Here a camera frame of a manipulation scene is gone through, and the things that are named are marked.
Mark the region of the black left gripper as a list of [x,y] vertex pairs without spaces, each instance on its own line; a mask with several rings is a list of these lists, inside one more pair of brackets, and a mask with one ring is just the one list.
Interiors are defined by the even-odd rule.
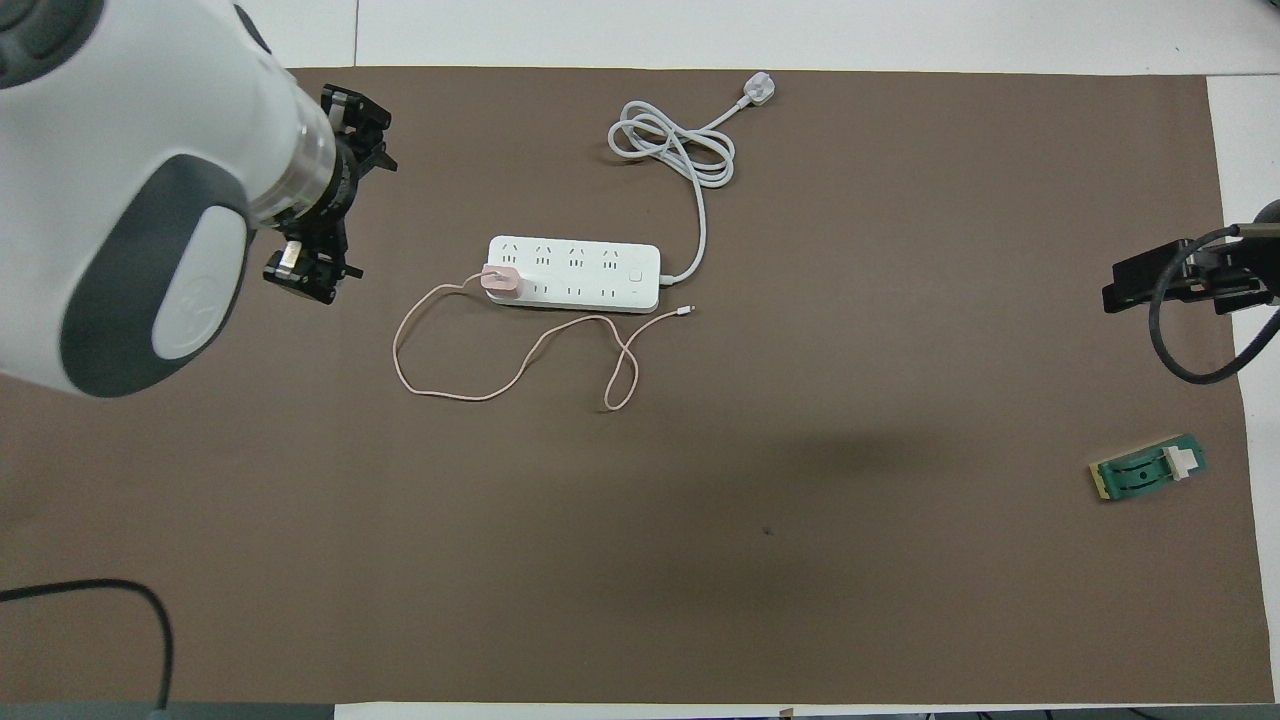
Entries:
[[355,204],[362,176],[372,169],[398,172],[387,151],[392,115],[366,95],[324,85],[320,108],[335,133],[335,165],[320,199],[302,215],[283,223],[283,247],[262,269],[262,278],[296,296],[333,305],[347,279],[364,270],[324,252],[347,252],[346,215]]

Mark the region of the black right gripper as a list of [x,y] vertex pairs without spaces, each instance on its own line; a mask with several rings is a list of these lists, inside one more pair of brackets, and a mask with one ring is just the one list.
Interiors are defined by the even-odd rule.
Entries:
[[[1175,240],[1139,252],[1112,266],[1112,284],[1102,288],[1105,313],[1123,313],[1151,304],[1155,288],[1170,261],[1188,243]],[[1196,252],[1203,287],[1213,302],[1216,313],[1236,313],[1248,307],[1277,306],[1279,299],[1279,241],[1240,240],[1212,246]],[[1180,263],[1167,283],[1164,302],[1193,304],[1196,268],[1188,260]]]

